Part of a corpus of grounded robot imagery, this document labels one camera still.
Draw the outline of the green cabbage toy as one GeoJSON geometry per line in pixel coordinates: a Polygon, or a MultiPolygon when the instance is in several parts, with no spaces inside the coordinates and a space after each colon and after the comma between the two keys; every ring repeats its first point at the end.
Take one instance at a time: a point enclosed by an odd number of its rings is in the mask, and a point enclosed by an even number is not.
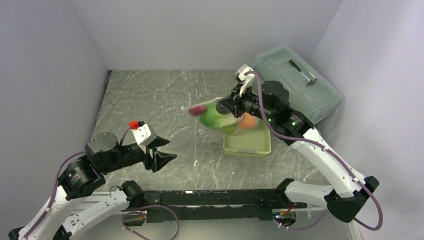
{"type": "Polygon", "coordinates": [[[235,118],[233,115],[219,114],[216,110],[216,103],[209,102],[204,104],[207,107],[207,111],[199,115],[199,121],[207,128],[212,130],[220,130],[223,132],[223,128],[229,125],[237,125],[241,118],[235,118]]]}

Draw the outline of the clear dotted zip bag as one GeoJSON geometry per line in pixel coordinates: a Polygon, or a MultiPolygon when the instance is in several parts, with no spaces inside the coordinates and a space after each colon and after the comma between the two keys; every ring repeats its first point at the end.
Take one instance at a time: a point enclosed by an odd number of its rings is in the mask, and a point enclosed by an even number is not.
{"type": "Polygon", "coordinates": [[[260,120],[248,113],[243,113],[241,117],[234,117],[228,109],[219,104],[221,99],[221,97],[217,97],[190,105],[185,109],[190,116],[198,118],[206,128],[222,131],[224,134],[235,134],[259,125],[260,120]]]}

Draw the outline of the green toy apple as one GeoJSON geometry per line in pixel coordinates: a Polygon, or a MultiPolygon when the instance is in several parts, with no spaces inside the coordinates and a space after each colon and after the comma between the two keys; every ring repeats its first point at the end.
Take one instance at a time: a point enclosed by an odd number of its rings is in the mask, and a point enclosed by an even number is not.
{"type": "Polygon", "coordinates": [[[232,124],[232,125],[228,125],[225,126],[222,131],[225,134],[234,134],[237,131],[237,125],[236,124],[232,124]]]}

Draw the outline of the orange peach toy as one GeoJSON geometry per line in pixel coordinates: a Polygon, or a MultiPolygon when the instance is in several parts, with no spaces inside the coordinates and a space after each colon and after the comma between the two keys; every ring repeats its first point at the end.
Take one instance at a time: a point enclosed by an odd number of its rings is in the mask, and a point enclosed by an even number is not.
{"type": "Polygon", "coordinates": [[[259,120],[257,117],[250,115],[249,113],[245,112],[241,118],[240,121],[237,123],[237,126],[241,130],[248,130],[256,127],[259,124],[259,120]]]}

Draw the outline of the purple eggplant toy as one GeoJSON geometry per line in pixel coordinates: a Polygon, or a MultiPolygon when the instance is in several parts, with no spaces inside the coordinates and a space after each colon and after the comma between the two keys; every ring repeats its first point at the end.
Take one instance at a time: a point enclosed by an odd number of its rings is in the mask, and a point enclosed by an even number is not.
{"type": "Polygon", "coordinates": [[[207,111],[207,107],[205,104],[198,104],[198,105],[194,105],[194,106],[190,106],[188,109],[188,113],[193,116],[199,116],[204,114],[207,111]]]}

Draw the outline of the pale green plastic basket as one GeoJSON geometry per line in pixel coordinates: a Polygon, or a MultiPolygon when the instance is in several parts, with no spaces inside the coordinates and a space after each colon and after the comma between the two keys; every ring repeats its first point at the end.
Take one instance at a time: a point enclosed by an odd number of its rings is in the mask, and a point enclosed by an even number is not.
{"type": "Polygon", "coordinates": [[[226,155],[266,157],[272,152],[271,133],[265,123],[223,135],[223,152],[226,155]]]}

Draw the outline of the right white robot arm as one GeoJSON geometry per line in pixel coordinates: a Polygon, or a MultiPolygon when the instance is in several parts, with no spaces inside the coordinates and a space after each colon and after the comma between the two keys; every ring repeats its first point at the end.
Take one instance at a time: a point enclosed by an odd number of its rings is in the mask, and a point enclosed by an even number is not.
{"type": "Polygon", "coordinates": [[[290,107],[289,92],[278,81],[266,81],[257,94],[238,83],[230,95],[217,102],[219,113],[235,118],[250,114],[262,119],[274,136],[304,155],[328,180],[329,185],[302,183],[291,178],[275,189],[276,203],[287,208],[306,203],[329,211],[338,220],[349,223],[371,199],[383,220],[380,203],[373,195],[379,186],[374,176],[364,176],[348,165],[322,138],[312,122],[290,107]]]}

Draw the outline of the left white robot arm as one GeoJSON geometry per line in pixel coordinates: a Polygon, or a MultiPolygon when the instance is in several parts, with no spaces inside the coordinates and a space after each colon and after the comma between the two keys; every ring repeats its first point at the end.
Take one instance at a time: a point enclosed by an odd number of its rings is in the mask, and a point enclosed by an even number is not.
{"type": "Polygon", "coordinates": [[[169,140],[157,137],[146,149],[136,143],[119,144],[115,134],[103,132],[86,144],[78,159],[67,159],[56,174],[51,196],[27,225],[12,229],[11,240],[71,240],[114,213],[127,208],[137,210],[146,205],[145,193],[133,180],[86,210],[71,213],[96,189],[106,183],[105,175],[143,163],[146,170],[157,172],[177,158],[176,154],[160,152],[157,148],[169,140]]]}

